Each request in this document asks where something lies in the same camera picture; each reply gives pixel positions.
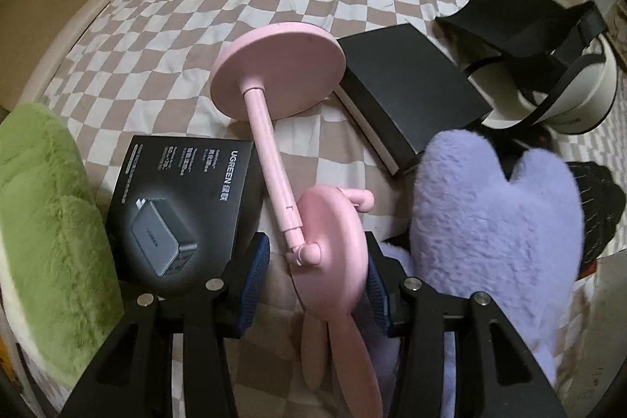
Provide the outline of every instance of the green plush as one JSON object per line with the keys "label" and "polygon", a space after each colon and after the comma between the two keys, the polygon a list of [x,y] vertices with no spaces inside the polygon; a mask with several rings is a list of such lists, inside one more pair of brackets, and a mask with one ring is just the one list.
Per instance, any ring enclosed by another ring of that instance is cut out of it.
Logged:
{"label": "green plush", "polygon": [[80,153],[39,104],[17,107],[0,124],[0,288],[24,351],[67,388],[122,315]]}

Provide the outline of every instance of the black box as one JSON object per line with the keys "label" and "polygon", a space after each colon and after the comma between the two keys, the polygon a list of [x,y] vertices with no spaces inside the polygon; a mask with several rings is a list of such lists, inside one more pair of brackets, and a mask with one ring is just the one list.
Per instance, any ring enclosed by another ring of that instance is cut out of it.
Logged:
{"label": "black box", "polygon": [[118,278],[167,297],[219,276],[256,232],[264,186],[252,142],[134,136],[107,217]]}
{"label": "black box", "polygon": [[491,111],[462,71],[410,24],[338,43],[346,73],[335,93],[392,175],[415,167],[438,132],[465,128]]}

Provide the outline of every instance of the black clamp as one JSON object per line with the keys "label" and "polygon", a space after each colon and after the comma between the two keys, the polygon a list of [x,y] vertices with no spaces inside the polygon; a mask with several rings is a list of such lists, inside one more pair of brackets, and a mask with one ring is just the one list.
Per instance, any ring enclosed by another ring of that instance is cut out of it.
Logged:
{"label": "black clamp", "polygon": [[224,338],[253,322],[270,242],[256,233],[245,255],[219,278],[185,296],[139,295],[102,345],[60,418],[171,418],[172,339],[183,333],[183,381],[189,418],[236,418]]}
{"label": "black clamp", "polygon": [[566,418],[551,384],[484,292],[442,295],[385,257],[372,232],[368,298],[387,337],[405,337],[390,418],[440,418],[444,333],[455,333],[458,418]]}

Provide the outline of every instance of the pillow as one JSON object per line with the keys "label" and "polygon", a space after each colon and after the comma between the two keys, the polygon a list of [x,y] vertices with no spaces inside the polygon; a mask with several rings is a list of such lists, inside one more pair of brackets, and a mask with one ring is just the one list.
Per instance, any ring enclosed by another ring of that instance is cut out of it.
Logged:
{"label": "pillow", "polygon": [[67,388],[123,313],[78,148],[39,104],[0,124],[0,288],[21,347]]}
{"label": "pillow", "polygon": [[[440,293],[463,298],[476,291],[489,293],[555,384],[552,354],[559,318],[578,274],[583,232],[579,189],[559,157],[529,150],[507,180],[487,140],[453,130],[432,139],[416,172],[410,227],[413,265],[400,248],[383,244],[382,251]],[[399,342],[374,327],[372,313],[354,316],[387,412],[399,367]],[[455,370],[455,340],[447,334],[443,418],[455,414]]]}

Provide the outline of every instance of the ugreen box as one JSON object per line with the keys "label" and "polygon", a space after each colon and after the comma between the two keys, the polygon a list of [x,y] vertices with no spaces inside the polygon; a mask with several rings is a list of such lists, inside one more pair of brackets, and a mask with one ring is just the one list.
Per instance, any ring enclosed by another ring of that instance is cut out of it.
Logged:
{"label": "ugreen box", "polygon": [[107,217],[118,277],[167,297],[219,276],[256,232],[263,191],[252,142],[134,136]]}

